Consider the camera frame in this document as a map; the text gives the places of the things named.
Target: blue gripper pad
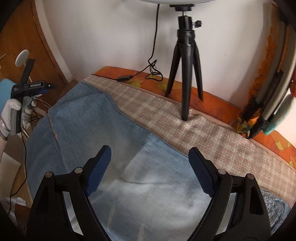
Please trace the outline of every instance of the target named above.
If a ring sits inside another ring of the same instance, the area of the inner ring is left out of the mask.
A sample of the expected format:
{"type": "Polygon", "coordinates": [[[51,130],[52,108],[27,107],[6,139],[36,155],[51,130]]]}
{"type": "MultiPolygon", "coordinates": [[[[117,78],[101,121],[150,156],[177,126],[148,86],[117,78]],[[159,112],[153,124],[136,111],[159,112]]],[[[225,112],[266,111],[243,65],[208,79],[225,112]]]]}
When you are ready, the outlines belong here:
{"type": "Polygon", "coordinates": [[[88,197],[98,189],[98,186],[104,176],[104,173],[106,172],[110,161],[111,148],[107,147],[88,176],[86,186],[86,194],[88,197]]]}
{"type": "Polygon", "coordinates": [[[204,164],[206,160],[197,148],[191,148],[188,154],[189,163],[202,187],[204,193],[209,194],[211,198],[214,197],[216,191],[214,189],[214,180],[204,164]]]}

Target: bracelet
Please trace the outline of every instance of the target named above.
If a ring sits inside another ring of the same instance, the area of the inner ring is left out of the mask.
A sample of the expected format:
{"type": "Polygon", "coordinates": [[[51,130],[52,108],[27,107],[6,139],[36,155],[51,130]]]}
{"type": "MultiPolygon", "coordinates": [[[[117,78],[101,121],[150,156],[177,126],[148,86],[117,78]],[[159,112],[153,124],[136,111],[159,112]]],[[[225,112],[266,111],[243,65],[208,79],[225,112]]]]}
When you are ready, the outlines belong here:
{"type": "Polygon", "coordinates": [[[8,138],[5,137],[5,136],[2,134],[2,132],[0,132],[0,136],[2,137],[2,139],[3,139],[4,141],[7,141],[7,140],[8,140],[8,138]]]}
{"type": "Polygon", "coordinates": [[[2,117],[0,116],[0,125],[3,126],[5,131],[10,132],[10,130],[8,129],[7,125],[5,124],[4,120],[2,119],[2,117]]]}

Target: tripod leg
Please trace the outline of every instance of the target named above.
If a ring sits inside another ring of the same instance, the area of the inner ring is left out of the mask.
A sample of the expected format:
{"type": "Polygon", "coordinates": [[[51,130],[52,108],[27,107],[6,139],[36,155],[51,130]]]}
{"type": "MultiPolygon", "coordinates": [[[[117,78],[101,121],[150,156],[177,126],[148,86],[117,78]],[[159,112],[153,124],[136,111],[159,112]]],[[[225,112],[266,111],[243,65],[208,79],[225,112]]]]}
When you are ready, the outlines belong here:
{"type": "Polygon", "coordinates": [[[175,46],[175,50],[174,50],[172,67],[170,69],[170,77],[168,79],[168,86],[167,86],[167,90],[165,92],[166,97],[172,91],[174,80],[175,80],[177,70],[178,70],[178,66],[179,66],[179,63],[180,63],[180,58],[181,58],[181,53],[180,53],[180,49],[179,49],[179,43],[177,43],[176,46],[175,46]]]}
{"type": "Polygon", "coordinates": [[[182,58],[182,120],[188,119],[191,83],[192,83],[192,65],[194,45],[189,43],[189,38],[184,38],[181,44],[181,58],[182,58]]]}
{"type": "Polygon", "coordinates": [[[196,77],[198,97],[200,98],[201,101],[203,101],[202,70],[200,67],[200,54],[199,54],[196,42],[194,42],[193,65],[194,65],[194,71],[195,71],[195,77],[196,77]]]}

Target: tripod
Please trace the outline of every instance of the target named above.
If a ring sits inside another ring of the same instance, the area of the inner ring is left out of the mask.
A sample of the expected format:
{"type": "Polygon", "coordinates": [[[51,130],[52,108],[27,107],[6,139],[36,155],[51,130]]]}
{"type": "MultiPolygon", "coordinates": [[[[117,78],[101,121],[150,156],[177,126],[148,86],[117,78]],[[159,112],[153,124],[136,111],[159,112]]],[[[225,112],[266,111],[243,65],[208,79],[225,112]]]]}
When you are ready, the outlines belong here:
{"type": "Polygon", "coordinates": [[[188,119],[190,95],[191,95],[191,82],[192,82],[192,65],[194,66],[196,83],[198,89],[198,97],[203,101],[202,94],[202,73],[200,68],[200,56],[198,48],[195,42],[195,33],[192,26],[201,27],[201,21],[192,23],[192,18],[186,15],[186,11],[191,11],[191,7],[194,4],[189,5],[171,5],[177,12],[183,12],[182,16],[178,17],[179,29],[178,29],[178,41],[175,46],[174,56],[172,61],[172,67],[170,70],[170,77],[168,81],[168,87],[165,92],[167,97],[173,88],[174,80],[177,74],[180,59],[182,58],[182,120],[188,119]]]}

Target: black cable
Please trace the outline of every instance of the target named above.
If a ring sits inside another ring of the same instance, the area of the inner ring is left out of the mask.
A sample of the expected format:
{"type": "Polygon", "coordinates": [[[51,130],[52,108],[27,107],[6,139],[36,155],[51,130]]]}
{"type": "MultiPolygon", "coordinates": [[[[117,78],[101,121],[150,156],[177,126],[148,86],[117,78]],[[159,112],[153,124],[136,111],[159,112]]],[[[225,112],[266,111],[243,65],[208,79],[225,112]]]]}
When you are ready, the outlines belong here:
{"type": "Polygon", "coordinates": [[[19,190],[22,188],[22,186],[26,183],[26,181],[27,181],[27,177],[28,177],[28,176],[27,176],[27,168],[26,168],[27,148],[26,148],[26,144],[25,144],[25,141],[24,141],[24,136],[23,136],[23,134],[22,134],[22,142],[24,143],[24,147],[25,147],[25,161],[24,161],[24,168],[25,168],[26,178],[25,178],[24,182],[20,185],[20,187],[18,188],[18,190],[17,190],[14,194],[12,194],[12,195],[10,196],[10,199],[9,199],[9,211],[8,211],[8,214],[7,214],[8,216],[9,216],[9,213],[10,213],[10,211],[11,211],[11,198],[19,192],[19,190]]]}
{"type": "Polygon", "coordinates": [[[151,55],[151,57],[150,57],[150,59],[148,59],[148,63],[149,63],[149,66],[150,66],[150,74],[149,75],[147,75],[146,77],[145,77],[145,79],[146,80],[156,80],[156,81],[162,81],[163,80],[163,74],[159,71],[159,70],[157,70],[157,68],[156,68],[156,62],[157,62],[157,59],[156,60],[154,60],[152,63],[150,63],[150,60],[153,58],[153,55],[154,55],[154,50],[155,50],[155,44],[156,44],[156,36],[157,36],[157,30],[158,30],[158,15],[159,15],[159,6],[160,6],[160,4],[157,4],[157,11],[156,11],[156,26],[155,26],[155,35],[154,35],[154,42],[153,42],[153,51],[152,51],[152,55],[151,55]],[[150,75],[152,75],[152,76],[161,76],[161,80],[158,80],[158,79],[155,79],[155,78],[148,78],[148,76],[150,76],[150,75]]]}
{"type": "Polygon", "coordinates": [[[37,113],[33,110],[33,112],[35,113],[36,117],[38,117],[37,113]]]}
{"type": "Polygon", "coordinates": [[[39,120],[39,119],[41,119],[41,118],[43,118],[43,116],[42,116],[42,117],[38,117],[38,118],[36,118],[36,119],[34,119],[34,120],[31,120],[31,121],[29,121],[29,122],[36,121],[36,120],[39,120]]]}
{"type": "Polygon", "coordinates": [[[110,80],[117,80],[117,79],[112,79],[112,78],[109,78],[109,77],[106,77],[106,76],[100,76],[100,75],[96,75],[96,74],[92,74],[92,75],[97,76],[97,77],[102,77],[102,78],[110,79],[110,80]]]}
{"type": "MultiPolygon", "coordinates": [[[[134,78],[135,76],[137,76],[138,74],[144,72],[146,69],[148,69],[150,67],[150,74],[146,75],[145,79],[146,80],[156,80],[158,82],[163,81],[163,74],[157,70],[156,68],[156,63],[157,63],[157,59],[154,60],[152,63],[150,62],[150,60],[153,58],[154,55],[154,51],[155,51],[155,44],[156,44],[156,36],[157,36],[157,30],[158,30],[158,15],[159,15],[159,6],[160,4],[157,5],[157,11],[156,11],[156,27],[155,27],[155,35],[154,35],[154,42],[153,42],[153,50],[152,50],[152,55],[151,57],[148,59],[148,63],[149,65],[147,67],[145,67],[145,69],[141,70],[140,72],[136,73],[135,75],[130,75],[129,77],[127,77],[127,80],[130,80],[132,78],[134,78]],[[148,78],[148,76],[161,76],[161,80],[155,79],[155,78],[148,78]]],[[[109,77],[105,77],[105,76],[100,76],[100,75],[96,75],[96,74],[92,74],[95,75],[97,77],[102,77],[102,78],[106,78],[106,79],[110,79],[110,80],[116,80],[116,81],[124,81],[124,80],[120,80],[121,78],[118,79],[113,79],[113,78],[109,78],[109,77]]]]}

